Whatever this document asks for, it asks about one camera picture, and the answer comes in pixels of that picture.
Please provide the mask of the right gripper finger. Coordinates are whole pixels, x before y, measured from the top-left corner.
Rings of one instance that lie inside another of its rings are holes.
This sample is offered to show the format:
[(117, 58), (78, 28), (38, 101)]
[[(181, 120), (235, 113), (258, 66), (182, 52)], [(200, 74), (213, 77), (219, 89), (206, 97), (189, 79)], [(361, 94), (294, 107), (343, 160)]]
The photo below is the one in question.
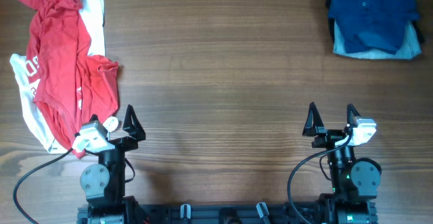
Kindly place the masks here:
[(309, 104), (308, 115), (302, 131), (306, 137), (314, 137), (325, 134), (325, 127), (314, 102)]
[(358, 116), (360, 116), (360, 114), (357, 109), (352, 104), (348, 104), (346, 108), (347, 124), (350, 126), (355, 125)]

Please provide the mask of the red t-shirt white print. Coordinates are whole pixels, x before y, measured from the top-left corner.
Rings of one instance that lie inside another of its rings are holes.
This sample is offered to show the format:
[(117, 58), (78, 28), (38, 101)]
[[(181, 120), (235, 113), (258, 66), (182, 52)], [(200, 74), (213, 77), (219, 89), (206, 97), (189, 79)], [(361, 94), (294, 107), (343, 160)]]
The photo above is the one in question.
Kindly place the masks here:
[(70, 150), (93, 115), (105, 121), (118, 110), (118, 62), (89, 54), (84, 0), (18, 1), (36, 11), (25, 65), (29, 82), (38, 84), (33, 102), (54, 139)]

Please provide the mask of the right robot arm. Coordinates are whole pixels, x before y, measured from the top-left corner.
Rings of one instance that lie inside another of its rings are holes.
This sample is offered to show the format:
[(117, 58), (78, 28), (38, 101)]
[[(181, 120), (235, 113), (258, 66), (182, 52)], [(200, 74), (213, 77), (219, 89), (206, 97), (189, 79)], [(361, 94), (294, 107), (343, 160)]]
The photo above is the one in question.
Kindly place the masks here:
[(323, 148), (329, 166), (332, 193), (314, 203), (313, 223), (377, 223), (372, 200), (377, 198), (382, 168), (372, 159), (356, 158), (355, 148), (376, 133), (376, 122), (349, 104), (343, 129), (326, 129), (315, 103), (310, 103), (302, 134), (313, 137), (313, 148)]

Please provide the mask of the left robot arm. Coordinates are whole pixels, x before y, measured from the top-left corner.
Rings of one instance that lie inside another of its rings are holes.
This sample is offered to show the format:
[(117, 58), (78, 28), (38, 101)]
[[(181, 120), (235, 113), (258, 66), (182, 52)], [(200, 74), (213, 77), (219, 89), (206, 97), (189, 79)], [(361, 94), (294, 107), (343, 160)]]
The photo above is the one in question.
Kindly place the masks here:
[(127, 106), (122, 130), (128, 135), (109, 140), (108, 130), (93, 115), (76, 134), (73, 148), (98, 157), (98, 163), (88, 166), (81, 174), (80, 185), (88, 207), (78, 209), (78, 224), (150, 222), (138, 201), (133, 196), (125, 196), (125, 184), (129, 182), (125, 179), (125, 169), (131, 164), (125, 153), (136, 150), (138, 143), (146, 139), (131, 105)]

